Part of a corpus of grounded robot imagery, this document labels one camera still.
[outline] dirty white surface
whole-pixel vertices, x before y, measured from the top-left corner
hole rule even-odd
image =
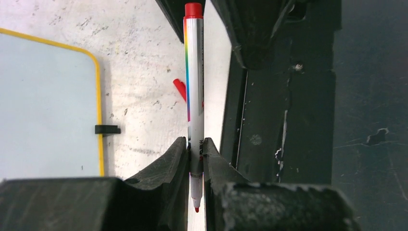
[[[1,0],[0,27],[78,46],[102,68],[106,174],[128,178],[187,136],[184,48],[153,0]],[[210,1],[204,14],[205,136],[219,147],[230,59],[225,28]],[[190,206],[189,230],[204,230],[204,204]]]

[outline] yellow whiteboard frame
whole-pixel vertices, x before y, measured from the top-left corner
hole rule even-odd
[[[101,70],[100,70],[98,60],[95,58],[95,56],[93,56],[92,53],[90,53],[89,51],[85,49],[79,48],[79,47],[74,47],[74,46],[63,44],[63,43],[54,42],[51,40],[18,33],[18,32],[7,30],[1,27],[0,27],[0,34],[6,34],[6,35],[14,36],[14,37],[19,37],[22,39],[31,40],[34,42],[44,43],[44,44],[55,46],[55,47],[61,47],[64,49],[81,52],[89,56],[92,59],[93,63],[95,64],[97,125],[102,124]],[[98,150],[99,150],[99,172],[100,172],[101,177],[103,177],[105,175],[104,160],[103,160],[103,138],[102,138],[102,134],[97,134],[97,136],[98,136]]]

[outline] black plastic clip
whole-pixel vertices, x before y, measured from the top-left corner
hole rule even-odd
[[[95,134],[102,134],[103,136],[120,134],[120,128],[117,125],[95,125]]]

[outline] marker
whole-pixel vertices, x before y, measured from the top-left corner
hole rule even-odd
[[[184,17],[184,48],[186,52],[187,115],[191,197],[195,211],[203,197],[204,145],[204,20],[199,3],[187,3]]]

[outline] red marker cap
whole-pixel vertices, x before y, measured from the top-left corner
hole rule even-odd
[[[183,97],[184,101],[187,102],[186,85],[178,78],[173,80],[173,84],[174,86],[176,86],[177,90],[179,90],[180,95]]]
[[[187,3],[184,9],[186,11],[184,18],[203,18],[203,8],[199,3]]]

